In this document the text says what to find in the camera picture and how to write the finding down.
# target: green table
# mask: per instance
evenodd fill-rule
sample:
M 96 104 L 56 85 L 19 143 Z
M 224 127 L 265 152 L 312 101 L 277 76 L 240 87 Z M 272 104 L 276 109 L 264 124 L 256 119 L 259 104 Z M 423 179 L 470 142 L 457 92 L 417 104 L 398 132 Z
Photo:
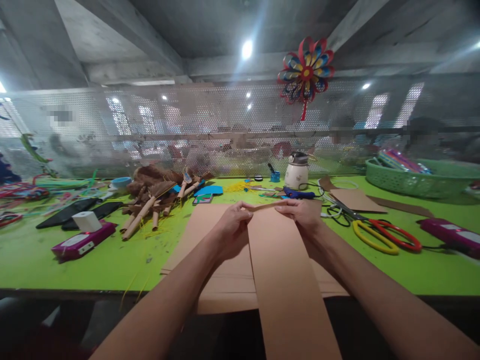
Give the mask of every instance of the green table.
M 367 195 L 423 206 L 438 218 L 480 233 L 478 204 L 453 205 L 393 194 L 369 184 L 363 176 L 337 179 L 356 182 Z M 242 180 L 214 179 L 212 182 L 225 188 L 239 181 Z M 269 181 L 261 184 L 267 188 L 278 185 Z M 309 190 L 318 192 L 314 186 Z M 260 197 L 258 191 L 249 191 L 227 192 L 216 196 L 213 202 L 230 204 L 239 200 L 251 204 L 274 201 Z M 50 248 L 76 231 L 65 232 L 59 226 L 35 229 L 35 225 L 45 219 L 43 217 L 27 217 L 0 229 L 0 296 L 99 299 L 117 297 L 127 290 L 130 295 L 148 291 L 159 282 L 160 269 L 182 236 L 194 209 L 192 202 L 193 199 L 189 199 L 182 208 L 175 208 L 171 216 L 162 219 L 156 233 L 151 232 L 151 223 L 145 224 L 126 242 L 116 232 L 85 257 L 62 264 L 54 259 Z M 372 217 L 390 220 L 426 246 L 441 244 L 416 224 L 421 216 L 389 209 L 388 214 L 374 214 Z M 126 218 L 121 211 L 116 211 L 107 220 L 121 225 Z M 480 296 L 480 266 L 476 260 L 428 250 L 420 254 L 401 250 L 399 256 L 386 255 L 364 244 L 352 228 L 341 227 L 331 219 L 325 219 L 325 222 L 379 269 L 416 295 Z

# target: hot glue gun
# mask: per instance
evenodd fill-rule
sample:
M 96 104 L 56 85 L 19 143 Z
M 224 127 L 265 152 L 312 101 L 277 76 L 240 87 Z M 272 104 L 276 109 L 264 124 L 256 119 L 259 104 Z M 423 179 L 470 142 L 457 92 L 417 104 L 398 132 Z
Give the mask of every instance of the hot glue gun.
M 314 192 L 296 191 L 286 186 L 283 187 L 283 191 L 290 199 L 314 199 L 318 197 Z

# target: hand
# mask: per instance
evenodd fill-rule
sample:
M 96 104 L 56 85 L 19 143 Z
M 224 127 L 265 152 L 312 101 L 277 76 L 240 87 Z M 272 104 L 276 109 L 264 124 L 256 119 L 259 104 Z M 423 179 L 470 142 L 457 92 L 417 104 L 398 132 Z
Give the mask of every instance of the hand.
M 243 201 L 237 202 L 223 213 L 211 230 L 211 237 L 216 239 L 215 241 L 219 245 L 218 257 L 221 260 L 235 257 L 248 243 L 247 223 L 253 215 L 253 212 L 248 211 L 248 209 L 254 207 Z
M 309 206 L 306 201 L 287 199 L 278 203 L 285 204 L 285 202 L 286 205 L 275 206 L 275 210 L 295 220 L 303 238 L 309 240 L 317 238 L 322 226 L 325 225 L 320 217 L 320 213 L 315 211 L 313 206 Z

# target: red pinwheel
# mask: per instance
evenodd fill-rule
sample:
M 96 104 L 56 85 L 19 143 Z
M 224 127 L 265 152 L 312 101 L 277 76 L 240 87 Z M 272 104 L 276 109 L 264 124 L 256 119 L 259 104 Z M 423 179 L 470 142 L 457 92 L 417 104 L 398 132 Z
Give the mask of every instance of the red pinwheel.
M 304 53 L 304 43 L 308 50 Z M 310 36 L 304 38 L 298 47 L 298 55 L 289 52 L 283 58 L 283 70 L 278 74 L 278 82 L 285 84 L 280 97 L 285 98 L 287 104 L 303 103 L 301 120 L 305 120 L 307 103 L 315 99 L 316 93 L 327 91 L 329 83 L 326 78 L 334 75 L 335 69 L 330 64 L 334 58 L 332 50 L 326 50 L 327 40 L 320 39 L 313 42 Z

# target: white kettle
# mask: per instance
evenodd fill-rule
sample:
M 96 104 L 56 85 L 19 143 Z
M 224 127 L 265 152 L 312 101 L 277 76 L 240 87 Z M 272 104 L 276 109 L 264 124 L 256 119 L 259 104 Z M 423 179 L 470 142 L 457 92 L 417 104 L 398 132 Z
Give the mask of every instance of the white kettle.
M 305 190 L 309 182 L 309 156 L 300 151 L 294 151 L 288 158 L 285 173 L 285 186 L 292 190 Z

